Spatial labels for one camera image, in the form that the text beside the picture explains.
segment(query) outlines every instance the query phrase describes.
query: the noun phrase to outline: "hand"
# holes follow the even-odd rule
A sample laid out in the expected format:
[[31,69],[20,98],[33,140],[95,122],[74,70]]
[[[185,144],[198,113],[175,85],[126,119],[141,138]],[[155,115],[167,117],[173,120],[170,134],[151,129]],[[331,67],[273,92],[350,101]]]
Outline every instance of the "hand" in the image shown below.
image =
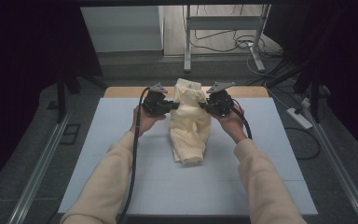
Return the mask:
[[[136,106],[133,109],[133,118],[132,118],[132,125],[130,127],[130,132],[135,133],[135,127],[136,127],[136,114],[138,113],[139,106]],[[141,107],[141,123],[139,124],[139,137],[141,137],[145,132],[150,130],[153,125],[158,120],[166,119],[167,116],[157,116],[153,117],[145,112],[145,110]]]
[[[238,105],[234,105],[234,107],[243,113],[243,110],[241,111]],[[238,144],[241,140],[248,138],[243,131],[242,119],[233,111],[223,117],[216,115],[212,115],[212,117],[219,121],[223,130],[228,133],[228,135],[234,140],[236,144]]]

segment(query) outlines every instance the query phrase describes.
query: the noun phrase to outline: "sleeve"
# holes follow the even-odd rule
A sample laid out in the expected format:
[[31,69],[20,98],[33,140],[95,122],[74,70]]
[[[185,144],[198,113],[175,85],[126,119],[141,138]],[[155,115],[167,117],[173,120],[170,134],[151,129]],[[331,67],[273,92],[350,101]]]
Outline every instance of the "sleeve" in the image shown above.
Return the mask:
[[252,140],[240,141],[234,154],[240,161],[238,170],[248,193],[252,223],[306,223],[272,161]]
[[131,171],[133,138],[133,133],[126,132],[109,148],[60,223],[116,224]]

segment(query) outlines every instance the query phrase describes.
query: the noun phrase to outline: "person's left hand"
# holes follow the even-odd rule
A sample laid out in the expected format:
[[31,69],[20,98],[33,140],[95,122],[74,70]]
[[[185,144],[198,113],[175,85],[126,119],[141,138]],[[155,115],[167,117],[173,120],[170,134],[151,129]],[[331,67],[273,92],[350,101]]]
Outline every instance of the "person's left hand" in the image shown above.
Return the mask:
[[[136,114],[138,113],[138,106],[133,109],[133,118],[132,118],[132,125],[130,127],[130,132],[135,133],[135,126],[136,126]],[[145,132],[150,130],[153,125],[158,120],[166,119],[167,116],[151,116],[145,112],[145,110],[141,107],[141,123],[139,125],[139,137],[141,137]]]

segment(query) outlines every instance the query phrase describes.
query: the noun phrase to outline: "right arm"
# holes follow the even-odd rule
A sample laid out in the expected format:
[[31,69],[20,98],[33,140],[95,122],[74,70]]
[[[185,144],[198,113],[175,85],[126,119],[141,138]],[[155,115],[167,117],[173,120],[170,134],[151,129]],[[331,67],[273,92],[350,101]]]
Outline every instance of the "right arm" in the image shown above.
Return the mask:
[[248,193],[251,222],[306,223],[272,161],[246,137],[241,119],[232,112],[225,117],[213,117],[237,144],[234,154],[240,161],[238,171]]

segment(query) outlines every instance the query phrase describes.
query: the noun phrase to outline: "white metal stand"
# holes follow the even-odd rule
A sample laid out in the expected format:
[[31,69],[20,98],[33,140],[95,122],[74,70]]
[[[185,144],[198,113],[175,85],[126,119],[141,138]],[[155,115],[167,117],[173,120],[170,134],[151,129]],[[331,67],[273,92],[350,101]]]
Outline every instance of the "white metal stand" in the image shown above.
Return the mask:
[[253,43],[249,43],[249,49],[255,60],[258,72],[266,69],[260,60],[258,42],[263,33],[270,5],[264,5],[261,16],[190,16],[190,5],[187,5],[186,16],[186,45],[185,45],[185,72],[191,71],[191,30],[256,30]]

